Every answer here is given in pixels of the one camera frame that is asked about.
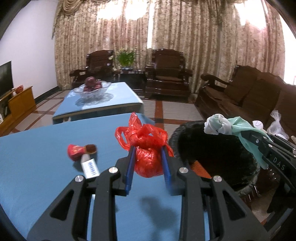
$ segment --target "green plant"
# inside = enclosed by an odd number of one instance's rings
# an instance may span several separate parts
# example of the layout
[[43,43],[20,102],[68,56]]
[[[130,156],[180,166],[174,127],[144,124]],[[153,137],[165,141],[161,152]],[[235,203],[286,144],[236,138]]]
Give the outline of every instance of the green plant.
[[116,59],[122,67],[131,67],[135,61],[136,55],[135,49],[121,48],[116,53]]

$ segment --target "glass bowl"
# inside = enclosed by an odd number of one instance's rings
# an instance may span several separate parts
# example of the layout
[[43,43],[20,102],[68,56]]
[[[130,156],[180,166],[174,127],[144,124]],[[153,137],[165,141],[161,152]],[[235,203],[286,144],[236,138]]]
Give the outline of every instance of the glass bowl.
[[108,89],[108,87],[112,84],[111,82],[106,82],[106,81],[101,81],[102,84],[102,88],[97,89],[97,90],[93,90],[90,92],[86,92],[83,91],[85,84],[79,86],[78,88],[75,88],[73,91],[75,93],[78,93],[81,98],[83,99],[92,99],[92,98],[101,98],[104,96],[106,90]]

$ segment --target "tied plastic bag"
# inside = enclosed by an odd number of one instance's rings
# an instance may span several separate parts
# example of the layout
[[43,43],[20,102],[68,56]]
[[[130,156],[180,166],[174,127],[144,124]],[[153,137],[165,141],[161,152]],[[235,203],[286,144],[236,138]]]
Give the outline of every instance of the tied plastic bag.
[[281,138],[284,138],[285,140],[288,140],[289,136],[285,133],[284,129],[282,128],[279,122],[281,119],[281,114],[277,110],[273,110],[270,113],[270,116],[274,119],[274,122],[271,123],[270,127],[268,127],[267,133],[277,135]]
[[120,126],[116,129],[115,137],[123,149],[129,150],[131,146],[137,148],[135,172],[142,177],[163,174],[160,153],[163,146],[167,147],[169,156],[174,156],[172,148],[167,144],[167,132],[151,124],[142,125],[135,112],[131,114],[128,127]]

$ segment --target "black television screen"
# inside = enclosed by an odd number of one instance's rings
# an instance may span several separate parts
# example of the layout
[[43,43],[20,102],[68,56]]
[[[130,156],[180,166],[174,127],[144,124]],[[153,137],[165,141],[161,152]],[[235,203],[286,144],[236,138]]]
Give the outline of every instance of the black television screen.
[[0,66],[0,96],[13,89],[11,61]]

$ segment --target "side table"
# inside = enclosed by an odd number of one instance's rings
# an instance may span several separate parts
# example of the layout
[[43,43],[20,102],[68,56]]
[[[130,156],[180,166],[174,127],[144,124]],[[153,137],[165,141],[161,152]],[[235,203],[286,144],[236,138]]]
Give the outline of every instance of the side table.
[[144,94],[146,86],[145,71],[141,69],[115,70],[113,82],[125,82],[136,94]]

